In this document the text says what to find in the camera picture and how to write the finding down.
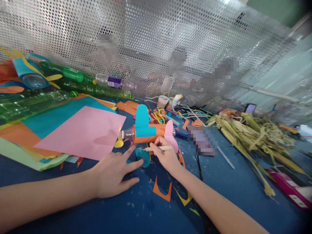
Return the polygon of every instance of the clear plastic bottle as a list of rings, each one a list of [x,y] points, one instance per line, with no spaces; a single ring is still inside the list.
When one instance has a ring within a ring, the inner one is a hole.
[[[81,84],[70,81],[68,79],[55,80],[55,83],[64,90],[76,91],[78,93],[89,94],[92,96],[112,97],[119,99],[132,98],[131,92],[127,90],[112,89],[109,87],[94,84]]]
[[[98,85],[116,89],[135,90],[137,88],[136,84],[133,84],[128,79],[123,81],[121,78],[109,76],[103,73],[96,74],[95,80]]]
[[[68,103],[72,100],[71,97],[76,97],[76,94],[58,90],[11,103],[1,103],[0,122],[10,123],[25,119],[43,110]]]

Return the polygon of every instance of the table surface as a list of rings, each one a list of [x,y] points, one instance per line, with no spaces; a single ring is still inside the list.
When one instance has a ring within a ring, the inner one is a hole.
[[[103,99],[120,101],[113,98]],[[128,129],[135,123],[132,115],[121,110],[117,110],[117,113],[127,117],[122,130]],[[267,197],[261,181],[248,161],[219,131],[213,134],[219,147],[236,169],[233,170],[219,152],[215,157],[199,156],[203,181],[240,207],[268,232],[303,232],[303,228],[309,221],[309,213],[301,211],[268,179],[276,192],[274,199],[277,202]],[[189,151],[187,140],[177,137],[176,140],[182,151],[186,168],[199,178],[196,156]],[[122,148],[114,148],[113,152],[125,152],[129,145],[129,141],[125,142]],[[312,159],[298,151],[298,149],[311,150],[311,143],[297,141],[296,145],[297,149],[291,151],[293,158],[308,174],[312,174]],[[129,159],[136,160],[135,153]],[[60,166],[57,166],[38,172],[0,155],[0,187],[70,175],[85,171],[96,163],[97,161],[84,159],[79,168],[77,164],[65,162],[61,171]],[[270,168],[266,162],[261,164],[265,168]],[[12,230],[11,233],[55,233],[55,231],[58,233],[218,233],[209,220],[204,221],[204,213],[194,199],[184,207],[173,188],[170,203],[153,193],[156,175],[161,192],[167,194],[169,184],[173,182],[173,186],[182,198],[187,199],[185,188],[166,172],[157,157],[152,157],[151,164],[147,168],[139,168],[125,177],[125,179],[134,176],[140,178],[140,182],[128,191],[108,199],[93,199],[25,224]],[[196,209],[200,216],[190,208]]]

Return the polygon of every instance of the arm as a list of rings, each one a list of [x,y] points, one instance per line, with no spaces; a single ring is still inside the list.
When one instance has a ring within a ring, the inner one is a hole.
[[[170,143],[158,137],[150,147],[163,167],[189,191],[220,233],[268,233],[248,214],[186,170],[173,150],[162,151],[157,145]]]
[[[109,153],[81,173],[0,188],[0,233],[93,198],[112,197],[128,190],[139,178],[121,180],[143,164],[143,159],[126,163],[135,147],[123,155]]]

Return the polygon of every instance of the metal mesh wall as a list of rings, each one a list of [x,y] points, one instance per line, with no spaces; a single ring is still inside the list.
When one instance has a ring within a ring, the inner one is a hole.
[[[181,93],[189,105],[208,104],[212,111],[233,104],[296,41],[275,20],[229,0],[7,0],[0,1],[0,32],[6,49],[93,75],[129,74],[138,86],[135,97],[169,89],[171,96]],[[118,36],[116,60],[98,59],[98,34]],[[175,51],[186,54],[185,73],[169,73]],[[239,61],[234,82],[213,76],[220,60]]]

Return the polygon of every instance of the colored paper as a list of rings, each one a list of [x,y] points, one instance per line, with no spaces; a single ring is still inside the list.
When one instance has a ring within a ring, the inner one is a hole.
[[[130,107],[134,108],[134,109],[137,109],[138,106],[139,106],[138,103],[132,102],[132,101],[130,101],[130,100],[129,100],[129,101],[126,101],[125,104],[126,104],[127,106],[130,106]]]
[[[177,153],[179,150],[179,147],[172,133],[173,133],[173,122],[172,120],[169,120],[168,123],[166,124],[165,135],[163,137],[167,141],[169,141],[169,143],[173,146],[175,153]]]
[[[112,151],[119,126],[125,119],[125,116],[86,106],[35,147],[99,161]]]
[[[170,199],[171,199],[171,189],[172,189],[172,182],[169,185],[168,194],[167,195],[163,195],[162,192],[158,188],[157,176],[156,176],[156,180],[155,180],[155,184],[154,184],[154,188],[153,188],[153,193],[156,193],[158,196],[160,196],[161,198],[165,199],[167,202],[170,202]]]
[[[22,148],[3,138],[0,138],[0,154],[37,171],[43,171],[60,165],[69,156],[68,154],[61,154],[48,163],[36,162]]]
[[[147,107],[145,105],[139,105],[136,111],[136,137],[156,136],[156,127],[149,127],[150,118]]]
[[[192,126],[202,126],[202,121],[201,120],[195,120],[194,123],[192,123]]]
[[[190,210],[193,211],[195,214],[197,214],[197,215],[200,217],[200,215],[199,215],[199,213],[197,212],[197,210],[192,209],[192,208],[190,208]]]
[[[142,167],[147,167],[150,164],[149,152],[142,150],[142,148],[145,147],[145,145],[146,144],[138,144],[136,146],[136,149],[135,149],[137,159],[138,160],[144,159],[144,163],[143,163]]]
[[[23,123],[27,125],[38,137],[43,139],[59,126],[61,126],[66,120],[72,117],[84,106],[94,107],[116,113],[112,109],[102,105],[93,98],[86,97],[25,119],[23,120]]]
[[[123,110],[125,112],[128,112],[131,115],[136,115],[136,110],[134,108],[132,108],[131,106],[128,106],[127,104],[123,103],[123,102],[118,102],[116,104],[116,106],[120,109]]]
[[[188,198],[187,198],[187,200],[183,199],[183,198],[180,196],[180,194],[178,193],[178,191],[176,190],[176,188],[175,188],[175,187],[173,187],[173,188],[175,189],[176,193],[178,194],[178,196],[179,196],[179,198],[180,198],[180,200],[182,201],[182,203],[183,203],[184,206],[186,206],[186,205],[193,199],[193,197],[190,195],[189,192],[188,192]]]
[[[0,137],[14,144],[17,144],[20,147],[29,149],[34,153],[40,154],[43,156],[43,158],[50,155],[59,156],[61,154],[60,152],[34,148],[34,145],[39,143],[41,139],[23,123],[17,123],[0,130]]]
[[[182,128],[183,128],[184,130],[186,130],[186,127],[188,126],[188,124],[189,124],[189,120],[186,119],[185,122],[184,122],[184,124],[183,124],[183,127],[182,127]]]
[[[76,163],[78,159],[79,157],[69,156],[67,159],[65,159],[65,162]]]

